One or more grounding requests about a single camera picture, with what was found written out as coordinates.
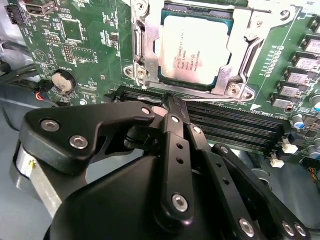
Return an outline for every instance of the green circuit board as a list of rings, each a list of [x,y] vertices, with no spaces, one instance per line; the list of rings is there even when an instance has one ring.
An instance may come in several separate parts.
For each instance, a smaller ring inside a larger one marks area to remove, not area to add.
[[[57,8],[46,16],[22,14],[20,30],[42,80],[51,80],[56,70],[70,72],[77,87],[68,95],[53,88],[49,97],[54,102],[72,105],[105,103],[104,95],[120,86],[138,88],[124,74],[133,63],[131,8],[123,0],[56,0]],[[246,0],[207,0],[210,3],[245,7]],[[9,0],[17,5],[17,0]],[[217,102],[215,105],[289,120],[297,113],[316,119],[318,113],[310,103],[320,86],[319,78],[311,80],[292,110],[272,106],[277,86],[285,80],[285,72],[293,66],[293,58],[301,52],[306,35],[314,35],[312,24],[320,14],[315,1],[296,7],[293,21],[273,28],[264,41],[261,53],[250,74],[248,85],[256,96],[247,102]],[[148,88],[151,92],[160,92]],[[317,126],[310,125],[305,129]]]

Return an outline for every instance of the black dimm slot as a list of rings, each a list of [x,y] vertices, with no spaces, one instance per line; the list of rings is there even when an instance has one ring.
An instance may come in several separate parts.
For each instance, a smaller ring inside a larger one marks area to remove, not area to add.
[[[119,97],[124,102],[137,101],[138,97],[160,100],[162,95],[121,86],[110,97]],[[149,107],[159,106],[148,101],[142,102]],[[287,120],[201,102],[187,102],[186,105],[190,121],[203,130],[209,141],[258,151],[265,156],[278,148],[282,138],[291,130]]]
[[[240,119],[234,120],[234,119],[228,119],[224,117],[210,117],[210,115],[206,115],[203,113],[196,113],[194,111],[189,111],[191,115],[197,116],[199,119],[205,119],[210,121],[212,124],[216,124],[217,122],[223,122],[229,125],[235,125],[235,126],[242,126],[244,129],[256,129],[259,132],[265,132],[266,134],[272,135],[279,131],[279,127],[269,127],[264,126],[263,124],[257,124],[257,123],[247,123],[243,122]]]
[[[249,144],[243,143],[241,141],[228,140],[225,138],[215,137],[215,136],[211,136],[211,135],[206,135],[206,139],[208,139],[209,141],[214,141],[217,143],[224,143],[224,144],[228,144],[228,145],[232,145],[232,146],[238,146],[238,147],[254,150],[257,152],[261,152],[261,153],[263,153],[265,151],[264,147],[249,145]]]
[[[250,123],[250,124],[256,124],[256,125],[261,124],[263,126],[270,127],[270,128],[277,128],[280,125],[280,124],[277,124],[277,123],[274,123],[271,121],[266,121],[266,120],[262,120],[259,118],[249,117],[249,116],[247,116],[248,114],[246,114],[246,116],[242,116],[240,114],[241,113],[240,111],[239,112],[227,112],[227,111],[222,111],[222,110],[218,110],[218,109],[215,109],[213,111],[210,109],[206,109],[206,107],[203,107],[201,109],[199,107],[191,106],[189,104],[187,104],[187,107],[188,107],[188,110],[190,110],[190,111],[193,110],[197,113],[204,113],[206,115],[211,115],[211,116],[221,116],[223,118],[233,119],[236,121],[242,121],[242,122],[246,122],[246,123]]]
[[[198,127],[200,129],[202,129],[203,132],[205,132],[205,134],[207,134],[207,135],[208,134],[215,134],[215,135],[227,136],[228,138],[241,139],[241,140],[246,141],[248,143],[253,142],[253,143],[264,144],[264,145],[270,143],[270,140],[267,140],[267,139],[259,139],[257,137],[223,130],[221,128],[207,127],[207,126],[203,126],[203,125],[198,125]]]
[[[227,128],[231,128],[231,129],[237,129],[239,131],[245,131],[247,133],[252,133],[252,134],[257,134],[257,135],[261,135],[261,136],[266,136],[266,137],[272,137],[274,134],[272,132],[269,131],[261,131],[257,128],[253,128],[253,127],[249,127],[246,126],[244,127],[243,125],[239,125],[239,124],[231,124],[229,122],[225,122],[225,121],[220,121],[220,120],[211,120],[210,118],[202,118],[199,119],[198,116],[190,114],[190,120],[194,121],[195,124],[203,124],[203,123],[210,123],[210,124],[214,124],[215,126],[218,127],[227,127]]]

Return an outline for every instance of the black cable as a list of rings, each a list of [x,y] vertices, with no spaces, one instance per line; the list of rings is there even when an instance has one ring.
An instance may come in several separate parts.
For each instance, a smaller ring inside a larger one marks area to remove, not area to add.
[[[8,124],[8,126],[9,126],[13,131],[19,133],[19,132],[20,132],[19,129],[15,128],[15,126],[12,124],[12,122],[11,122],[11,120],[10,120],[8,114],[7,114],[7,111],[6,111],[5,107],[4,107],[3,105],[0,105],[0,108],[1,108],[1,112],[2,112],[2,114],[3,114],[3,117],[4,117],[5,121],[6,121],[6,123]]]
[[[54,103],[54,102],[51,101],[51,100],[43,99],[43,100],[41,100],[41,102],[45,102],[45,103],[47,103],[47,104],[51,104],[52,106],[54,106],[54,107],[56,107],[56,108],[59,108],[59,107],[60,107],[58,104]]]
[[[33,70],[33,71],[29,71],[29,72],[26,72],[24,74],[21,74],[15,78],[12,78],[6,82],[1,82],[2,84],[11,84],[11,83],[14,83],[14,82],[17,82],[17,81],[21,81],[21,80],[25,80],[27,78],[31,78],[31,77],[35,77],[35,76],[38,76],[39,73],[36,71],[36,70]]]
[[[251,162],[253,164],[253,167],[255,169],[262,169],[261,164],[260,164],[259,160],[257,159],[257,155],[256,154],[251,153],[251,152],[247,152],[246,154],[250,158],[250,160],[251,160]]]
[[[20,53],[28,56],[28,57],[32,57],[29,49],[26,46],[20,45],[19,43],[15,43],[12,41],[6,41],[5,43],[2,44],[2,48],[7,49],[7,50],[17,51],[17,52],[20,52]]]
[[[36,70],[36,65],[29,64],[27,66],[23,66],[19,69],[12,71],[12,72],[9,72],[7,74],[4,74],[4,75],[0,76],[0,84],[6,84],[8,81],[11,81],[12,79],[19,77],[19,75],[26,74],[26,73],[33,71],[33,70]]]

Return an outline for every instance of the metal linkage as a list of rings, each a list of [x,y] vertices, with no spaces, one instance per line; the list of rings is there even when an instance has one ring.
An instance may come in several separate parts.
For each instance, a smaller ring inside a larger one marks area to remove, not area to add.
[[[168,93],[161,107],[136,101],[25,116],[12,169],[53,217],[50,239],[311,239],[226,145],[208,145],[183,100]],[[143,157],[87,184],[90,163],[133,149]]]

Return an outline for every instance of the screw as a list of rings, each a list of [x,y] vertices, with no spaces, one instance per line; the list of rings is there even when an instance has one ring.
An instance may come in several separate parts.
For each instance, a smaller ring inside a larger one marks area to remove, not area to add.
[[[126,75],[128,75],[128,76],[132,76],[132,70],[130,70],[130,69],[124,70],[124,73],[125,73]]]
[[[241,90],[241,88],[240,88],[238,85],[236,85],[236,84],[231,84],[231,85],[228,87],[228,89],[227,89],[226,92],[227,92],[227,94],[228,94],[229,96],[236,96],[236,95],[239,94],[240,90]]]
[[[172,119],[175,123],[179,123],[179,122],[180,122],[179,119],[176,118],[175,116],[172,116],[171,119]]]
[[[245,234],[247,234],[247,236],[249,238],[253,238],[255,235],[255,230],[252,227],[252,225],[244,218],[241,218],[239,223],[240,223],[240,227],[241,227],[242,231],[244,231]]]
[[[228,149],[227,149],[226,147],[224,147],[224,146],[221,147],[221,150],[222,150],[225,154],[227,154],[227,153],[229,152]]]
[[[298,230],[298,232],[301,234],[302,237],[307,236],[306,231],[299,224],[296,223],[294,226]]]
[[[147,108],[145,108],[145,107],[143,107],[142,109],[142,112],[144,112],[145,114],[150,114],[150,111],[149,111],[149,109],[147,109]]]
[[[291,15],[291,13],[290,13],[290,11],[288,11],[288,10],[284,10],[284,11],[282,11],[282,12],[280,12],[280,15],[281,15],[281,20],[282,21],[285,21],[285,20],[287,20],[289,17],[290,17],[290,15]]]
[[[198,128],[197,126],[194,126],[194,127],[193,127],[193,130],[195,130],[195,132],[196,132],[197,134],[200,134],[200,133],[201,133],[201,129]]]
[[[290,227],[290,225],[288,223],[286,223],[285,221],[282,222],[282,227],[284,228],[284,230],[291,236],[293,237],[295,235],[294,230]]]
[[[245,97],[245,99],[251,99],[253,97],[253,95],[248,92],[248,93],[245,94],[244,97]]]
[[[179,194],[173,195],[172,203],[173,203],[173,206],[175,207],[175,209],[177,209],[179,212],[184,213],[188,210],[187,200]]]
[[[262,24],[264,24],[263,21],[257,21],[257,22],[256,22],[256,27],[257,27],[257,28],[260,28],[260,27],[262,26]]]
[[[142,0],[139,0],[135,3],[135,12],[138,16],[142,17],[144,16],[148,11],[148,6],[147,4],[142,1]]]
[[[60,129],[59,123],[54,120],[44,120],[41,122],[41,127],[43,130],[48,132],[56,132]]]
[[[138,71],[138,77],[139,78],[141,78],[141,79],[143,79],[143,78],[145,78],[146,77],[146,72],[145,71]]]
[[[87,100],[85,100],[85,99],[81,99],[80,100],[80,105],[81,106],[84,106],[84,105],[87,105],[88,103],[87,103]]]
[[[88,140],[85,137],[79,135],[71,137],[69,143],[72,147],[78,150],[83,150],[89,145]]]

